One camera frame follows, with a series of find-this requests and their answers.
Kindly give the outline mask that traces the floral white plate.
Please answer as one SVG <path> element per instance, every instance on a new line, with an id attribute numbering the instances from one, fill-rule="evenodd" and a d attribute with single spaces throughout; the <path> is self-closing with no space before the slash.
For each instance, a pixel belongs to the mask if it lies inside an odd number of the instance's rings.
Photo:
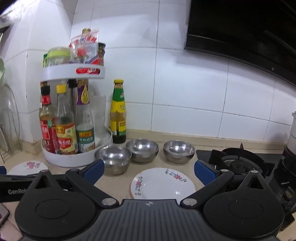
<path id="1" fill-rule="evenodd" d="M 138 173 L 130 185 L 134 199 L 175 199 L 180 202 L 196 192 L 192 180 L 170 168 L 151 168 Z"/>
<path id="2" fill-rule="evenodd" d="M 7 174 L 27 176 L 39 173 L 42 170 L 48 170 L 48 167 L 40 161 L 26 161 L 14 166 Z"/>

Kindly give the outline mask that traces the steel bowl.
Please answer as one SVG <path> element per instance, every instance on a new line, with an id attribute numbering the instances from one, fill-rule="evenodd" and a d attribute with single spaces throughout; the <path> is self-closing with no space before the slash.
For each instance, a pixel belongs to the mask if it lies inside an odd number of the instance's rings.
<path id="1" fill-rule="evenodd" d="M 187 142 L 168 141 L 163 146 L 165 158 L 175 164 L 188 163 L 195 154 L 195 148 Z"/>
<path id="2" fill-rule="evenodd" d="M 130 140 L 125 147 L 131 152 L 132 161 L 141 164 L 152 162 L 159 153 L 156 142 L 143 138 Z"/>
<path id="3" fill-rule="evenodd" d="M 94 157 L 104 162 L 106 176 L 118 176 L 128 170 L 132 154 L 126 147 L 107 145 L 99 148 Z"/>

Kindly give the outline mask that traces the black gas stove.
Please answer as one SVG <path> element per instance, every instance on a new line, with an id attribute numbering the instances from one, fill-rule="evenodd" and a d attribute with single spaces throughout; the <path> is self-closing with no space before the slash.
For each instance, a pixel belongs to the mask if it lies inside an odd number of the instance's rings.
<path id="1" fill-rule="evenodd" d="M 220 171 L 227 169 L 234 173 L 234 179 L 227 184 L 222 192 L 238 188 L 250 171 L 258 171 L 269 184 L 285 212 L 281 231 L 294 221 L 295 213 L 295 155 L 285 147 L 282 154 L 258 154 L 239 148 L 224 150 L 196 150 L 198 160 L 208 163 Z"/>

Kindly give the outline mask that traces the yellow cap vinegar bottle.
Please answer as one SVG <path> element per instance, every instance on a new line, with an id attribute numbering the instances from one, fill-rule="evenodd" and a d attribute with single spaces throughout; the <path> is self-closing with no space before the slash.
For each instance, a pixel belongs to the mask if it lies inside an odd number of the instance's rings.
<path id="1" fill-rule="evenodd" d="M 74 155 L 78 153 L 78 143 L 74 114 L 67 101 L 67 85 L 57 85 L 56 92 L 55 126 L 60 151 L 62 155 Z"/>

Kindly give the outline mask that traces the purple label soy bottle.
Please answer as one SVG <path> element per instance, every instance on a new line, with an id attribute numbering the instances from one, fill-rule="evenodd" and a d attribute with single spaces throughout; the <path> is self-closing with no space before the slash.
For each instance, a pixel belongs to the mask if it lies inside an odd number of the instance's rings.
<path id="1" fill-rule="evenodd" d="M 77 93 L 75 115 L 76 136 L 79 152 L 85 153 L 95 149 L 94 123 L 91 113 L 87 79 L 78 80 Z"/>

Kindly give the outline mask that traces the glass pot lid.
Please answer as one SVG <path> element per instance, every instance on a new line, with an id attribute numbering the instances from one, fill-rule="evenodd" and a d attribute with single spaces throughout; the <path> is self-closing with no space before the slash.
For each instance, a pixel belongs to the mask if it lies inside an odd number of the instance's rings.
<path id="1" fill-rule="evenodd" d="M 15 96 L 7 84 L 1 86 L 1 123 L 7 132 L 12 129 L 13 123 L 20 124 Z"/>

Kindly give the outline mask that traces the red label soy sauce bottle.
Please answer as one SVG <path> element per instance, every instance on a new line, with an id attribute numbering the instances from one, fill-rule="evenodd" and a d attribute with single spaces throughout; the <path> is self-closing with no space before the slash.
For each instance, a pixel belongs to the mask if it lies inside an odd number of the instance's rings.
<path id="1" fill-rule="evenodd" d="M 60 154 L 60 147 L 55 126 L 56 108 L 51 102 L 51 89 L 46 81 L 41 82 L 41 107 L 39 121 L 45 149 L 50 153 Z"/>

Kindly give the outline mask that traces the green yellow oyster sauce bottle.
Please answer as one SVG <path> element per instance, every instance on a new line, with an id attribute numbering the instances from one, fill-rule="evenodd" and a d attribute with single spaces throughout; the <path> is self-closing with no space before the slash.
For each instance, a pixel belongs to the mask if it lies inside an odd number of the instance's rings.
<path id="1" fill-rule="evenodd" d="M 126 106 L 122 79 L 114 80 L 110 108 L 110 129 L 114 144 L 123 144 L 126 141 Z"/>

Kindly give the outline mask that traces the white pot on stove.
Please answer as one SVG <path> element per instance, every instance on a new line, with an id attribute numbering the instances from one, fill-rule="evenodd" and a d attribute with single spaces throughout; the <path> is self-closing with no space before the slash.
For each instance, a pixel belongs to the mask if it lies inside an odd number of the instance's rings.
<path id="1" fill-rule="evenodd" d="M 296 112 L 292 113 L 293 122 L 292 122 L 292 128 L 290 130 L 290 136 L 288 138 L 287 142 L 287 149 L 293 153 L 296 154 Z"/>

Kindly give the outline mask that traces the white two-tier spice rack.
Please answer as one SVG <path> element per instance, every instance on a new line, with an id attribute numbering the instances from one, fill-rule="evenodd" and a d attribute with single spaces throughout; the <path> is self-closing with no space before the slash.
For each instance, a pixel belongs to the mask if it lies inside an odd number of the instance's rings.
<path id="1" fill-rule="evenodd" d="M 42 68 L 41 81 L 60 81 L 68 79 L 103 79 L 105 78 L 105 67 L 93 64 L 70 63 Z M 112 132 L 105 127 L 107 134 L 103 138 L 96 138 L 98 146 L 89 152 L 74 155 L 59 155 L 48 152 L 45 142 L 41 141 L 41 147 L 45 159 L 52 165 L 63 168 L 76 168 L 89 165 L 95 160 L 95 152 L 112 143 Z"/>

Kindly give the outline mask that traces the green lid plastic jar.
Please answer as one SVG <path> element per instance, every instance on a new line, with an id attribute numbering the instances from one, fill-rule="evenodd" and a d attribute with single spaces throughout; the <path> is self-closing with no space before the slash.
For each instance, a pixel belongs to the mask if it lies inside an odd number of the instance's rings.
<path id="1" fill-rule="evenodd" d="M 66 47 L 55 47 L 44 54 L 43 67 L 68 64 L 70 61 L 70 49 Z"/>

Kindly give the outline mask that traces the red white seasoning packet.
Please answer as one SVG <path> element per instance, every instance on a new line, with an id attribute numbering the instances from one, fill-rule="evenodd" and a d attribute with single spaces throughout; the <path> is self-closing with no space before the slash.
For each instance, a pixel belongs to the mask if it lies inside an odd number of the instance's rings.
<path id="1" fill-rule="evenodd" d="M 99 30 L 83 29 L 81 35 L 70 40 L 70 63 L 99 63 Z"/>

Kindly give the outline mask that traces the dark lid spice jar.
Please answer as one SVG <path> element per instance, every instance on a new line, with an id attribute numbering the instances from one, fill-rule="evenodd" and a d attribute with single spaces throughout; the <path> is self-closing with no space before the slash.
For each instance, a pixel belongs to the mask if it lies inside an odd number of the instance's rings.
<path id="1" fill-rule="evenodd" d="M 104 65 L 104 55 L 105 55 L 106 44 L 103 42 L 98 43 L 98 65 Z"/>

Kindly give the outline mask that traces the black range hood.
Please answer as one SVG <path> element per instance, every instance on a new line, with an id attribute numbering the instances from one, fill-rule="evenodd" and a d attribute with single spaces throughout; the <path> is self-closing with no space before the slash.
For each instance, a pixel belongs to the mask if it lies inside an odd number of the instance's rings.
<path id="1" fill-rule="evenodd" d="M 185 49 L 295 85 L 295 1 L 191 1 Z"/>

